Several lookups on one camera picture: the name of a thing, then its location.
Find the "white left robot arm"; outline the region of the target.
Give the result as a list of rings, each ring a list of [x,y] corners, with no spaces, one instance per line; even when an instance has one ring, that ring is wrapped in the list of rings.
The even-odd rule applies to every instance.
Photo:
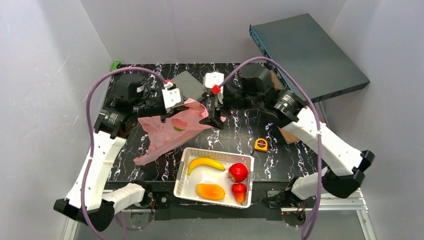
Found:
[[[138,119],[158,117],[164,123],[185,109],[184,101],[182,92],[171,81],[159,88],[140,74],[119,76],[90,126],[92,145],[83,168],[66,197],[55,201],[54,210],[102,232],[122,210],[149,203],[152,188],[148,183],[135,180],[109,193],[104,193],[105,184]]]

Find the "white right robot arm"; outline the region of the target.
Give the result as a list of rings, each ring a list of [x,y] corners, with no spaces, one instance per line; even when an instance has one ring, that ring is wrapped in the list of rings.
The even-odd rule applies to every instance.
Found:
[[[208,72],[203,78],[204,96],[211,99],[212,109],[201,120],[204,125],[221,129],[222,116],[232,110],[260,110],[278,127],[291,133],[318,154],[326,167],[303,177],[293,178],[282,197],[296,204],[323,193],[345,199],[365,179],[365,170],[375,158],[370,150],[358,150],[332,132],[311,105],[287,89],[275,87],[271,72],[258,63],[238,66],[234,71],[240,87],[229,85],[220,72]]]

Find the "yellow fake banana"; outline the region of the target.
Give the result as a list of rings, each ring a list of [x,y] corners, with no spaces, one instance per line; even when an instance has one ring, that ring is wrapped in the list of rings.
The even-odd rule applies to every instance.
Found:
[[[189,163],[187,175],[189,176],[195,168],[201,166],[210,167],[222,172],[225,171],[225,167],[217,160],[209,157],[197,157]]]

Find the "pink plastic bag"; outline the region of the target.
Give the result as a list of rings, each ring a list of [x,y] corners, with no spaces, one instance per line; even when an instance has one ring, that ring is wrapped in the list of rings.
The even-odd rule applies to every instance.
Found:
[[[146,154],[133,161],[138,166],[155,161],[161,155],[180,147],[211,126],[201,124],[200,120],[209,116],[207,108],[197,100],[189,98],[184,106],[187,110],[161,122],[159,116],[140,117],[138,122],[147,133],[149,147]]]

